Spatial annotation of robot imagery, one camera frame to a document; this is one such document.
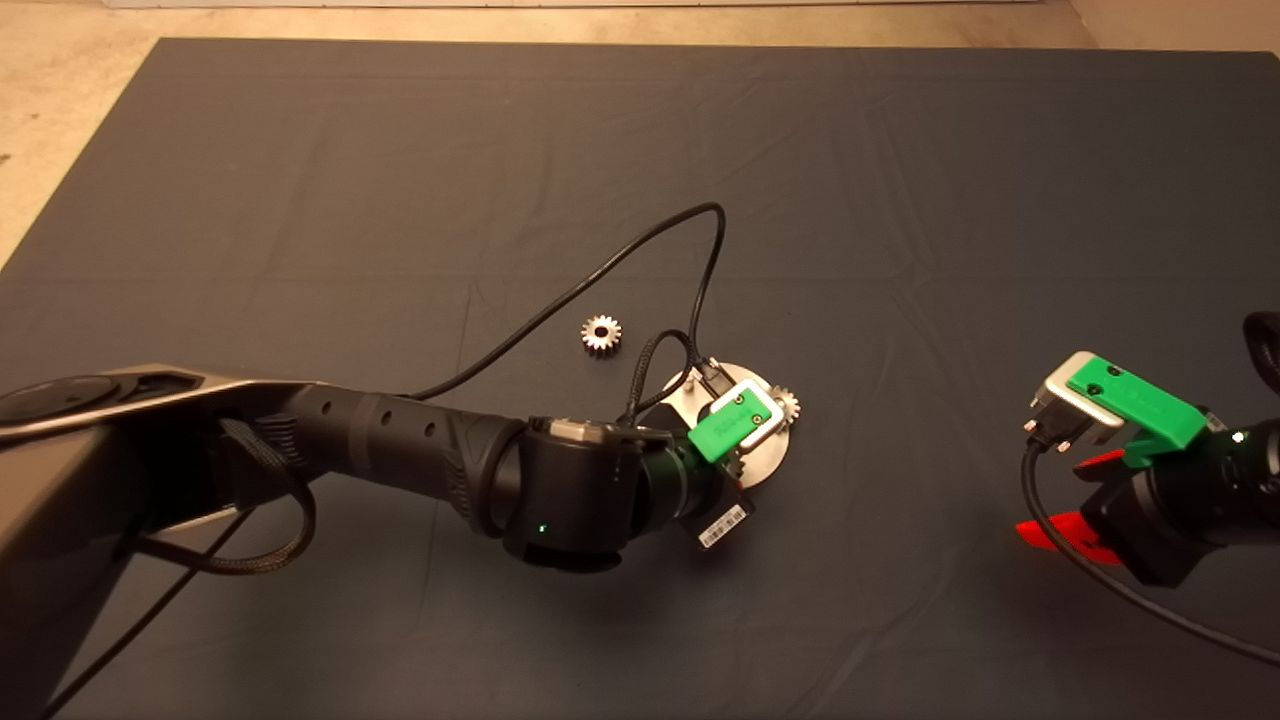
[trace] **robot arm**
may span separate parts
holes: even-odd
[[[307,498],[306,483],[338,471],[445,501],[525,562],[599,571],[669,521],[696,538],[726,507],[751,510],[668,410],[637,428],[524,421],[166,366],[0,397],[0,716],[40,715],[154,533],[285,495],[228,421],[252,428]]]

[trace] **wrinkled fabric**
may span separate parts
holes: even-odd
[[[718,200],[703,350],[804,414],[722,547],[672,528],[598,577],[323,478],[306,556],[198,578],[65,717],[1274,716],[1271,670],[1012,525],[1027,402],[1075,350],[1276,414],[1239,323],[1280,310],[1277,128],[1267,54],[161,41],[0,273],[0,384],[164,361],[426,387]],[[442,402],[616,416],[710,232],[655,240]],[[609,361],[577,342],[596,313],[626,329]],[[1083,500],[1042,465],[1052,509]],[[294,523],[268,506],[227,552]],[[175,573],[136,560],[76,666]],[[1153,594],[1280,646],[1280,552]]]

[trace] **metal gear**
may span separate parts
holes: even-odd
[[[622,325],[609,315],[595,315],[582,323],[582,347],[595,357],[613,355],[622,342]]]
[[[778,432],[781,433],[800,418],[800,400],[796,398],[794,392],[782,386],[769,388],[769,397],[782,406],[782,424],[778,425]]]

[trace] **cable connector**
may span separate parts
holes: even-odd
[[[1044,378],[1032,401],[1036,416],[1023,425],[1032,436],[1028,443],[1066,452],[1085,434],[1101,445],[1124,427],[1124,418],[1070,387],[1071,378],[1094,359],[1097,355],[1082,350]]]
[[[1056,447],[1059,452],[1066,452],[1093,425],[1093,418],[1074,405],[1055,398],[1042,405],[1039,413],[1027,420],[1023,429],[1030,434],[1027,445]]]

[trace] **black cable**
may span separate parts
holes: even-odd
[[[662,220],[660,223],[644,231],[635,240],[623,245],[599,268],[591,270],[591,273],[585,278],[582,278],[577,284],[575,284],[572,288],[570,288],[563,295],[553,300],[545,307],[535,313],[534,316],[530,318],[524,325],[520,325],[520,328],[517,328],[516,332],[511,333],[511,336],[508,336],[507,340],[499,342],[493,350],[486,352],[483,357],[472,363],[470,366],[467,366],[458,374],[453,375],[452,378],[439,384],[431,386],[419,392],[408,393],[406,395],[406,397],[413,400],[428,400],[431,397],[436,397],[439,395],[449,392],[451,389],[457,388],[462,383],[479,375],[481,372],[484,372],[485,368],[493,365],[499,357],[511,351],[511,348],[515,347],[520,341],[525,340],[525,337],[529,336],[529,333],[538,329],[538,327],[541,325],[544,322],[547,322],[548,318],[550,318],[561,309],[563,309],[566,305],[572,302],[573,299],[576,299],[579,295],[586,292],[588,288],[599,282],[599,279],[607,275],[609,270],[612,270],[614,266],[618,265],[618,263],[626,260],[627,255],[631,255],[632,252],[639,250],[644,243],[669,231],[671,228],[681,223],[685,223],[692,218],[696,218],[698,215],[701,215],[704,213],[716,214],[716,242],[712,245],[710,255],[708,255],[707,258],[707,268],[703,270],[701,281],[698,283],[698,293],[694,296],[694,307],[692,311],[689,314],[689,341],[694,347],[694,354],[698,355],[699,360],[701,360],[701,354],[698,352],[698,322],[703,313],[703,300],[707,297],[707,287],[710,284],[712,274],[716,272],[716,261],[719,259],[721,245],[724,242],[724,225],[727,222],[724,217],[724,208],[722,208],[719,202],[703,202],[700,205],[694,205],[692,208],[677,213],[667,218],[666,220]]]
[[[302,528],[282,547],[252,557],[216,557],[170,542],[138,538],[134,551],[160,560],[168,560],[202,573],[215,575],[260,575],[284,568],[311,544],[316,532],[316,501],[307,483],[293,477],[285,460],[274,447],[257,437],[247,423],[224,418],[219,420],[223,432],[244,450],[262,469],[284,486],[302,509]]]
[[[1023,455],[1023,498],[1027,501],[1027,509],[1030,510],[1036,524],[1039,525],[1041,530],[1044,532],[1050,542],[1053,543],[1053,547],[1056,547],[1059,552],[1065,555],[1066,559],[1083,570],[1085,575],[1112,593],[1120,596],[1121,600],[1133,605],[1138,610],[1142,610],[1148,615],[1169,623],[1179,630],[1190,633],[1192,635],[1196,635],[1202,641],[1211,642],[1224,650],[1229,650],[1236,655],[1243,655],[1244,657],[1249,657],[1260,662],[1266,662],[1272,667],[1280,667],[1280,652],[1242,641],[1234,635],[1229,635],[1221,630],[1202,625],[1184,615],[1180,615],[1112,578],[1106,571],[1093,565],[1087,557],[1080,555],[1080,551],[1075,550],[1070,541],[1062,537],[1062,533],[1060,533],[1057,528],[1053,527],[1053,523],[1050,521],[1048,514],[1044,511],[1044,506],[1039,500],[1039,489],[1036,484],[1036,461],[1042,454],[1044,454],[1046,450],[1047,446],[1036,441],[1027,445],[1027,452]]]
[[[641,401],[640,396],[644,395],[644,386],[649,377],[649,364],[653,361],[653,354],[658,350],[658,346],[662,345],[662,341],[667,338],[678,340],[680,343],[685,346],[685,368],[676,380],[653,397]],[[640,413],[644,413],[645,410],[662,402],[668,395],[676,392],[676,388],[685,384],[685,380],[689,379],[689,374],[694,372],[694,365],[699,361],[700,357],[698,356],[698,350],[694,347],[694,341],[686,333],[672,328],[662,331],[649,338],[649,342],[644,345],[644,348],[640,350],[640,356],[636,359],[636,369],[631,374],[631,392],[627,395],[627,406],[618,418],[618,423],[623,425],[634,425],[636,416],[640,415]]]
[[[215,539],[209,548],[205,550],[205,556],[212,557],[219,550],[221,550],[221,547],[227,544],[227,541],[232,539],[236,530],[238,530],[252,514],[253,509],[250,507],[237,515],[236,519],[232,520],[230,524],[227,525],[227,528],[218,536],[218,539]],[[164,594],[161,594],[160,598],[156,600],[151,607],[148,607],[147,611],[143,612],[142,616],[124,632],[124,634],[111,643],[111,647],[104,650],[102,653],[93,660],[93,662],[90,662],[87,667],[81,670],[81,674],[76,675],[76,679],[68,683],[67,687],[63,688],[63,691],[58,693],[52,701],[50,701],[49,706],[45,707],[45,714],[40,716],[41,720],[49,720],[54,715],[58,715],[58,712],[61,711],[61,708],[70,702],[72,698],[84,689],[84,685],[87,685],[90,680],[96,678],[104,667],[115,660],[118,655],[124,652],[124,648],[129,647],[129,643],[141,635],[142,630],[147,629],[147,625],[150,625],[151,621],[155,620],[170,602],[173,602],[173,598],[178,597],[178,593],[180,593],[182,589],[186,588],[192,578],[195,578],[198,573],[200,570],[187,569],[182,577],[169,585],[169,589],[166,589]]]

